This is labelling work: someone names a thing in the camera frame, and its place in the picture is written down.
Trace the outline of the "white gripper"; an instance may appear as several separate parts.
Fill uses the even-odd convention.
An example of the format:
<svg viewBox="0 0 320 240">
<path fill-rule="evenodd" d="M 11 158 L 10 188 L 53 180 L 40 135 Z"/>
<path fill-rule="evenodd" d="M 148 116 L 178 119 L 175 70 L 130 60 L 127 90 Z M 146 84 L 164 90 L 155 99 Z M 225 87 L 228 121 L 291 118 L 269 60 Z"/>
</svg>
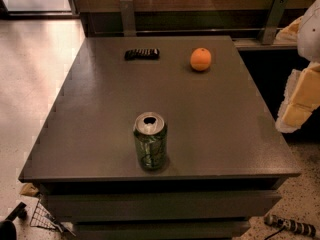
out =
<svg viewBox="0 0 320 240">
<path fill-rule="evenodd" d="M 287 79 L 275 123 L 281 133 L 293 133 L 320 106 L 320 0 L 280 30 L 278 41 L 297 41 L 298 53 L 311 63 L 302 71 L 293 69 Z"/>
</svg>

